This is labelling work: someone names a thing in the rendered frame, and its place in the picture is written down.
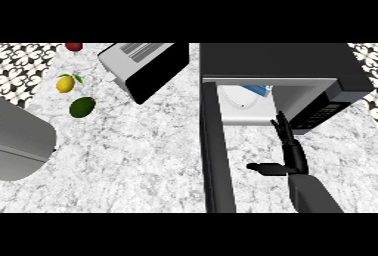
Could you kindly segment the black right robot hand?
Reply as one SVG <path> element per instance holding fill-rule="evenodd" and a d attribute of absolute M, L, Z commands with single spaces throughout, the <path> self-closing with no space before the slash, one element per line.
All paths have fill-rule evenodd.
<path fill-rule="evenodd" d="M 271 121 L 281 142 L 284 152 L 284 164 L 279 163 L 248 163 L 247 168 L 257 171 L 263 176 L 287 176 L 307 174 L 309 165 L 304 150 L 299 140 L 294 138 L 290 122 L 284 112 L 279 112 L 276 119 Z"/>

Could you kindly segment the dark grey microwave door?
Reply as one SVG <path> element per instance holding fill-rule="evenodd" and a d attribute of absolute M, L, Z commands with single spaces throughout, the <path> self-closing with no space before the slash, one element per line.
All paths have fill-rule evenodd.
<path fill-rule="evenodd" d="M 200 140 L 209 213 L 235 213 L 235 196 L 223 133 L 217 85 L 200 85 Z"/>

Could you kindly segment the blue and white milk carton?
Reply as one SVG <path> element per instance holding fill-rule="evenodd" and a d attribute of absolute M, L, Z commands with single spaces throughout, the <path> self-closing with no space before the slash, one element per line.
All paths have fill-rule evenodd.
<path fill-rule="evenodd" d="M 272 91 L 272 86 L 263 86 L 263 85 L 244 85 L 244 88 L 250 91 L 253 91 L 260 96 L 266 97 Z"/>

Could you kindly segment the black microwave oven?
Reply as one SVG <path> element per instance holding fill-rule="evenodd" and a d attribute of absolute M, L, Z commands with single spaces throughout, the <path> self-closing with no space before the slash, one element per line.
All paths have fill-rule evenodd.
<path fill-rule="evenodd" d="M 344 43 L 203 43 L 200 79 L 269 85 L 275 108 L 306 134 L 374 90 Z"/>

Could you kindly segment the silver toaster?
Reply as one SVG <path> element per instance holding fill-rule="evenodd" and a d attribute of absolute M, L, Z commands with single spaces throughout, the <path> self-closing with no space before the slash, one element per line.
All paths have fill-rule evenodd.
<path fill-rule="evenodd" d="M 189 64 L 188 43 L 114 43 L 98 54 L 114 82 L 142 105 Z"/>

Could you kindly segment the green avocado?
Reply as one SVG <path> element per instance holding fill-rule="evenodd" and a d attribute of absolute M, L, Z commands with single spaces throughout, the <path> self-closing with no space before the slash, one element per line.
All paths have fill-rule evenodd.
<path fill-rule="evenodd" d="M 70 106 L 70 114 L 74 118 L 86 117 L 96 106 L 96 101 L 92 97 L 77 99 Z"/>

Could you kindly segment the yellow lemon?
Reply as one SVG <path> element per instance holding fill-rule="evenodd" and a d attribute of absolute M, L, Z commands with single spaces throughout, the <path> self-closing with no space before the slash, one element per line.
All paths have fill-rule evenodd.
<path fill-rule="evenodd" d="M 56 82 L 58 92 L 68 93 L 74 89 L 77 82 L 83 82 L 83 78 L 77 74 L 62 74 Z"/>

